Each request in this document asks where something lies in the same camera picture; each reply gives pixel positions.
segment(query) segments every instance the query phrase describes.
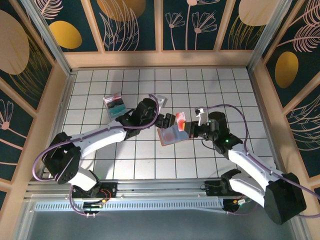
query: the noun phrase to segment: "yellow circle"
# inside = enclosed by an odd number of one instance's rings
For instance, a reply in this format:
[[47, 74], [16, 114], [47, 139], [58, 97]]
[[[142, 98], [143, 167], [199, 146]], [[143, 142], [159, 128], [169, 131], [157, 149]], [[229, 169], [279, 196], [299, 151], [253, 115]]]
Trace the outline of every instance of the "yellow circle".
[[[97, 0], [97, 3], [102, 12], [109, 18], [124, 22], [125, 19], [125, 7], [128, 10], [132, 9], [135, 17], [140, 17], [146, 9], [146, 0]], [[132, 16], [129, 15], [127, 21], [132, 20]]]
[[82, 38], [80, 32], [66, 21], [55, 21], [49, 25], [57, 43], [66, 49], [80, 47]]
[[297, 56], [290, 51], [280, 55], [275, 65], [275, 82], [282, 89], [289, 87], [296, 78], [299, 69]]
[[0, 69], [22, 73], [29, 61], [29, 41], [24, 28], [10, 14], [0, 10]]
[[239, 4], [240, 20], [249, 26], [266, 25], [272, 17], [278, 2], [279, 0], [241, 0]]

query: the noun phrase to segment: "purple cable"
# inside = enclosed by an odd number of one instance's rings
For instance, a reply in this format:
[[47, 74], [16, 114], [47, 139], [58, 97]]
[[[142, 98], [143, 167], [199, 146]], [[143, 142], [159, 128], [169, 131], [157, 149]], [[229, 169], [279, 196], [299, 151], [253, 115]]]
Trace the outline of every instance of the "purple cable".
[[63, 141], [63, 142], [59, 142], [59, 143], [57, 143], [55, 145], [52, 145], [52, 146], [48, 147], [46, 150], [44, 150], [43, 152], [41, 152], [39, 154], [39, 156], [36, 157], [36, 159], [35, 159], [35, 161], [34, 161], [34, 163], [32, 165], [32, 175], [33, 175], [33, 177], [36, 180], [40, 181], [40, 182], [46, 182], [46, 181], [55, 180], [57, 175], [54, 176], [54, 178], [53, 177], [51, 177], [51, 178], [42, 178], [42, 177], [37, 176], [37, 174], [36, 174], [36, 166], [37, 166], [39, 160], [45, 154], [47, 154], [49, 151], [51, 151], [53, 149], [59, 148], [61, 146], [64, 146], [64, 145], [67, 145], [67, 144], [70, 144], [70, 143], [79, 142], [79, 141], [85, 140], [87, 138], [93, 137], [95, 135], [101, 134], [103, 132], [107, 132], [107, 131], [113, 130], [113, 129], [142, 129], [143, 130], [143, 129], [147, 129], [147, 128], [153, 126], [155, 124], [157, 118], [158, 118], [158, 115], [159, 115], [159, 103], [158, 103], [158, 100], [157, 100], [156, 96], [154, 96], [152, 94], [149, 94], [149, 97], [152, 97], [154, 99], [155, 105], [156, 105], [156, 114], [155, 114], [155, 117], [153, 118], [153, 120], [150, 123], [148, 123], [146, 125], [143, 125], [143, 126], [112, 126], [110, 128], [101, 129], [101, 130], [99, 130], [97, 132], [91, 133], [91, 134], [89, 134], [87, 136], [84, 136], [82, 138], [71, 139], [71, 140], [68, 140], [68, 141]]
[[[285, 177], [271, 171], [269, 168], [267, 168], [266, 166], [264, 166], [262, 163], [260, 163], [258, 160], [256, 160], [249, 152], [248, 152], [248, 148], [247, 148], [247, 140], [248, 140], [248, 124], [247, 124], [247, 121], [246, 121], [246, 118], [245, 116], [243, 115], [243, 113], [238, 109], [236, 108], [235, 106], [232, 106], [230, 104], [219, 104], [219, 105], [215, 105], [215, 106], [211, 106], [211, 107], [207, 107], [207, 108], [204, 108], [203, 110], [204, 111], [208, 111], [210, 109], [213, 109], [213, 108], [218, 108], [218, 107], [229, 107], [229, 108], [233, 108], [233, 109], [236, 109], [241, 117], [243, 118], [243, 122], [244, 122], [244, 127], [245, 127], [245, 139], [244, 139], [244, 142], [243, 142], [243, 145], [244, 145], [244, 149], [245, 149], [245, 152], [246, 152], [246, 155], [255, 163], [257, 164], [260, 168], [264, 169], [265, 171], [267, 171], [270, 175], [273, 175], [283, 181], [286, 181], [287, 183], [289, 184], [292, 184], [293, 186], [296, 186], [304, 191], [306, 191], [307, 193], [313, 195], [314, 197], [316, 197], [319, 201], [320, 201], [320, 196], [318, 194], [316, 194], [315, 192], [311, 191], [310, 189], [306, 188], [305, 186], [302, 186], [294, 181], [291, 181], [289, 179], [286, 179]], [[252, 211], [250, 211], [249, 213], [237, 213], [237, 214], [233, 214], [233, 215], [247, 215], [247, 214], [250, 214], [252, 213]], [[297, 215], [298, 217], [301, 217], [301, 218], [305, 218], [305, 219], [315, 219], [315, 218], [320, 218], [320, 213], [318, 214], [315, 214], [315, 215]]]

